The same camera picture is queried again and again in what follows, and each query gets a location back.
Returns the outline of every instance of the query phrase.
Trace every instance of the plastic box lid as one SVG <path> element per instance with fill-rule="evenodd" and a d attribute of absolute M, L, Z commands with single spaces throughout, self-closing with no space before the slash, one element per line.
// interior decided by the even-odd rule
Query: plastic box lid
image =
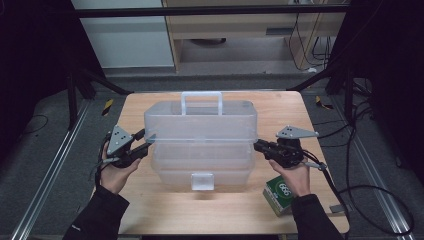
<path fill-rule="evenodd" d="M 218 101 L 186 101 L 218 96 Z M 181 102 L 163 101 L 144 113 L 148 142 L 256 142 L 257 112 L 250 101 L 222 101 L 220 92 L 183 92 Z"/>

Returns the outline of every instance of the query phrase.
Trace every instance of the white cabinet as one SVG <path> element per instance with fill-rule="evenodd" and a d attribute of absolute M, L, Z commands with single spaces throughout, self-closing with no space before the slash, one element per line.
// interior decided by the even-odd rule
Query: white cabinet
<path fill-rule="evenodd" d="M 161 0 L 72 3 L 75 9 L 162 7 Z M 82 18 L 81 22 L 104 69 L 174 66 L 164 17 Z"/>

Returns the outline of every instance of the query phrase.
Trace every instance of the box handle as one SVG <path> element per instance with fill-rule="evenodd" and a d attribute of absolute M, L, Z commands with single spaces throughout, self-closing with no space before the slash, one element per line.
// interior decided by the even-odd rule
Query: box handle
<path fill-rule="evenodd" d="M 218 91 L 207 92 L 182 92 L 181 93 L 181 114 L 187 114 L 186 97 L 218 97 L 218 115 L 222 115 L 222 93 Z"/>

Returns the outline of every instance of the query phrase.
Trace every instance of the black pole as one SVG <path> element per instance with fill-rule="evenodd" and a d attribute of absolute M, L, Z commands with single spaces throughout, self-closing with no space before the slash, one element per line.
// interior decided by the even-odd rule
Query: black pole
<path fill-rule="evenodd" d="M 80 9 L 75 11 L 50 10 L 53 16 L 78 18 L 152 17 L 187 15 L 278 14 L 278 13 L 337 13 L 362 10 L 367 5 L 348 4 L 296 4 L 251 6 L 160 7 L 121 9 Z"/>

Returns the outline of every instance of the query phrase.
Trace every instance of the wooden table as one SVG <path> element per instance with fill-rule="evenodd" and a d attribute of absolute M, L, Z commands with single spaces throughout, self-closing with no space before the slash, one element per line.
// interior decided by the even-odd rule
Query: wooden table
<path fill-rule="evenodd" d="M 275 134 L 286 125 L 313 130 L 305 104 L 298 92 L 223 92 L 224 100 L 249 100 L 258 112 L 258 137 L 276 141 Z M 158 101 L 179 101 L 180 93 L 140 93 L 127 97 L 118 125 L 129 133 L 144 128 L 144 112 Z M 301 140 L 302 147 L 325 162 L 318 140 Z M 262 191 L 265 182 L 278 176 L 261 153 L 245 186 L 215 186 L 196 192 L 191 186 L 165 185 L 152 170 L 152 151 L 140 163 L 121 192 L 131 204 L 120 228 L 121 234 L 290 234 L 296 233 L 291 214 L 278 218 Z M 329 206 L 339 204 L 324 175 L 311 169 L 311 190 L 316 193 L 331 221 L 340 232 L 349 224 L 344 214 L 332 214 Z"/>

